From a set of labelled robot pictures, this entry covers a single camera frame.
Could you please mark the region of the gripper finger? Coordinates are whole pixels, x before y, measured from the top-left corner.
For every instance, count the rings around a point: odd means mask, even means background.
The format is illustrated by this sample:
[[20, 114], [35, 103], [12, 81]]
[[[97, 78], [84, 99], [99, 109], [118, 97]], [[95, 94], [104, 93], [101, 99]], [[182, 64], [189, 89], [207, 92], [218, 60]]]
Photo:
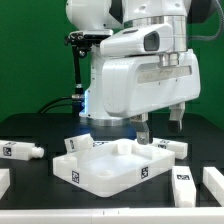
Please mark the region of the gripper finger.
[[149, 143], [148, 114], [143, 113], [130, 118], [131, 125], [136, 131], [137, 142], [142, 145]]
[[178, 103], [169, 107], [170, 117], [168, 120], [168, 130], [172, 133], [179, 133], [182, 130], [182, 119], [185, 112], [185, 103]]

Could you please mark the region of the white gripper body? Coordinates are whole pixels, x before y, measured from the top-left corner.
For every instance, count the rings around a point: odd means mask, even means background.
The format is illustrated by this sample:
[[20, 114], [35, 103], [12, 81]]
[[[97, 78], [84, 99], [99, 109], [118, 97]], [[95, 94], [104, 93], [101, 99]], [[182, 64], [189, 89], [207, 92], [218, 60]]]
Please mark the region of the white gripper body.
[[106, 112], [128, 118], [197, 98], [200, 76], [194, 52], [182, 53], [179, 62], [160, 67], [158, 56], [107, 60], [102, 69]]

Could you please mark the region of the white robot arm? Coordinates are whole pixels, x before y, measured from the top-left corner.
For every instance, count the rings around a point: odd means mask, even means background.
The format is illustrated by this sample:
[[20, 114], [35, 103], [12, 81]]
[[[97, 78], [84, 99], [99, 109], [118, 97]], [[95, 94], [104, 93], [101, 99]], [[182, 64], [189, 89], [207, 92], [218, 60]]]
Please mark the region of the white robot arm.
[[153, 141], [148, 114], [170, 109], [182, 129], [185, 103], [200, 93], [198, 61], [187, 47], [192, 0], [67, 0], [77, 30], [74, 60], [91, 55], [91, 81], [80, 116], [96, 123], [130, 120], [141, 144]]

